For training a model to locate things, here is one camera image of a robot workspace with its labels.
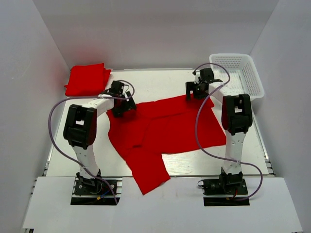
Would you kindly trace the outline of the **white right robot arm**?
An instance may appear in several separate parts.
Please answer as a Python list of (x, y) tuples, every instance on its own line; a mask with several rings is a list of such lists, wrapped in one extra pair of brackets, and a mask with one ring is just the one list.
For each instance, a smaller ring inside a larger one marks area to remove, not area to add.
[(214, 78), (211, 68), (199, 71), (197, 81), (186, 83), (186, 99), (190, 100), (190, 91), (196, 99), (203, 99), (195, 120), (195, 139), (201, 150), (204, 150), (199, 142), (198, 123), (200, 113), (209, 99), (214, 96), (222, 104), (221, 124), (225, 130), (226, 148), (225, 157), (216, 155), (209, 156), (224, 161), (218, 181), (208, 183), (208, 188), (220, 188), (224, 193), (232, 193), (243, 181), (241, 168), (243, 142), (249, 128), (252, 126), (253, 118), (251, 111), (251, 100), (248, 94), (237, 94), (226, 87), (220, 79)]

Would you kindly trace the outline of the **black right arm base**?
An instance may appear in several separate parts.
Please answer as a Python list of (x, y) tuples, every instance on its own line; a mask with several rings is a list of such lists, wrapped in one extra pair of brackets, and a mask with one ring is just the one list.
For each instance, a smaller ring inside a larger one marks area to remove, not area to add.
[(225, 191), (221, 187), (219, 179), (203, 179), (197, 183), (203, 190), (203, 202), (205, 207), (249, 206), (248, 189), (245, 179), (238, 187)]

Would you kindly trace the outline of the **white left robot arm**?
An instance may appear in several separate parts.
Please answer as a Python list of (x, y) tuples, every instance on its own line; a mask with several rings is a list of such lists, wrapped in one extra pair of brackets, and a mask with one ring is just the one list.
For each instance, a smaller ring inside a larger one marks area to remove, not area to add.
[(96, 99), (83, 105), (72, 104), (68, 109), (63, 136), (79, 162), (80, 172), (77, 173), (77, 178), (93, 194), (99, 193), (103, 187), (103, 182), (98, 179), (101, 172), (93, 150), (97, 118), (107, 111), (111, 111), (114, 117), (122, 117), (125, 112), (136, 109), (133, 94), (125, 91), (125, 86), (130, 87), (131, 84), (124, 80), (113, 81), (110, 88)]

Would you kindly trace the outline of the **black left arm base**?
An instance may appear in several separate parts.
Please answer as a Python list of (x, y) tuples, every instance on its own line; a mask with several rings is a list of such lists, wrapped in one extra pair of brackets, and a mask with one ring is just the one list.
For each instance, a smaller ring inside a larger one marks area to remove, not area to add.
[(106, 180), (109, 185), (103, 181), (91, 180), (83, 182), (82, 179), (75, 178), (71, 205), (87, 205), (87, 206), (116, 206), (113, 190), (117, 202), (121, 198), (122, 178), (109, 178)]

